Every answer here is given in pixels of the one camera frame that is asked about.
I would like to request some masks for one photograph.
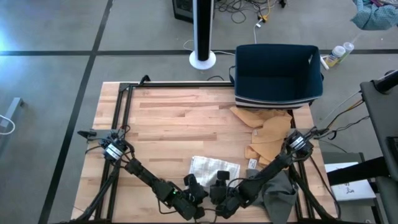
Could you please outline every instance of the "gray fabric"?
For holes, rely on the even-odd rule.
[[[247,169],[246,176],[251,177],[258,170]],[[265,183],[253,205],[264,206],[274,224],[286,224],[297,199],[297,186],[290,183],[286,172],[279,172]]]

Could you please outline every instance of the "white bottle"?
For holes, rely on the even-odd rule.
[[[354,50],[354,45],[350,42],[345,42],[343,47],[346,49],[346,53],[339,59],[338,63],[342,62]]]
[[[326,64],[329,67],[333,67],[336,65],[338,60],[346,53],[346,49],[342,46],[336,46],[328,56],[328,58],[325,60]]]

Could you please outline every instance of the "white towel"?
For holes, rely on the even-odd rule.
[[[193,156],[189,173],[195,175],[200,185],[210,187],[210,185],[216,182],[217,171],[229,171],[229,179],[233,180],[239,177],[240,168],[241,166],[239,164],[203,156]],[[239,181],[234,181],[230,186],[235,187],[238,182]]]

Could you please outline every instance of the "butcher block tabletop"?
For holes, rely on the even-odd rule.
[[[103,83],[95,114],[94,129],[111,129],[119,82]],[[241,165],[240,177],[245,177],[248,160],[244,158],[244,148],[251,143],[252,128],[246,126],[229,108],[234,106],[232,87],[139,87],[133,90],[126,134],[136,150],[136,158],[158,178],[169,180],[184,189],[183,178],[188,174],[193,156],[221,159]],[[124,111],[126,94],[122,100]],[[309,106],[293,110],[296,128],[308,129],[313,126]],[[120,112],[119,124],[123,112]],[[325,166],[316,140],[311,140],[314,158],[323,178],[327,182]],[[82,214],[100,189],[104,167],[101,149],[86,154],[80,183],[73,208],[72,218]],[[336,216],[332,197],[322,184],[310,159],[305,161],[310,190],[328,213]],[[106,216],[109,192],[105,196],[102,216]],[[303,217],[308,217],[303,193],[300,191]],[[214,208],[210,198],[203,203],[205,208]],[[163,212],[168,210],[161,204]],[[200,221],[212,222],[215,214],[206,211]],[[288,222],[297,221],[295,208],[292,208]],[[157,199],[151,188],[134,175],[121,169],[112,222],[187,222],[178,213],[159,213]],[[217,222],[270,222],[265,210],[250,206],[239,208],[231,218],[217,218]]]

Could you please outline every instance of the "gray floor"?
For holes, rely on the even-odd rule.
[[[0,0],[0,51],[91,50],[105,5],[106,0]],[[398,49],[398,28],[361,32],[349,21],[355,10],[351,1],[290,1],[285,9],[272,9],[269,22],[257,30],[257,40],[331,49],[357,37],[357,49]],[[253,43],[257,19],[251,11],[245,14],[245,22],[234,24],[229,13],[216,12],[213,49],[233,50]],[[189,39],[192,25],[174,19],[170,1],[115,0],[99,49],[180,50]],[[0,114],[13,97],[26,102],[15,133],[0,151],[1,223],[37,223],[87,61],[86,56],[0,57]],[[312,106],[316,123],[358,91],[361,82],[396,69],[397,61],[398,55],[350,55],[338,67],[323,72],[324,95]],[[138,81],[145,74],[153,80],[227,78],[233,64],[234,57],[220,55],[211,70],[199,72],[187,56],[97,57],[75,131],[91,127],[102,82]],[[361,106],[342,116],[336,127],[366,113]],[[364,152],[367,159],[381,155],[369,120],[339,134],[333,142],[350,152]],[[85,141],[74,135],[50,222],[70,218],[85,148]],[[322,144],[322,150],[338,149]],[[371,219],[367,208],[343,209],[347,220],[362,222],[364,217]]]

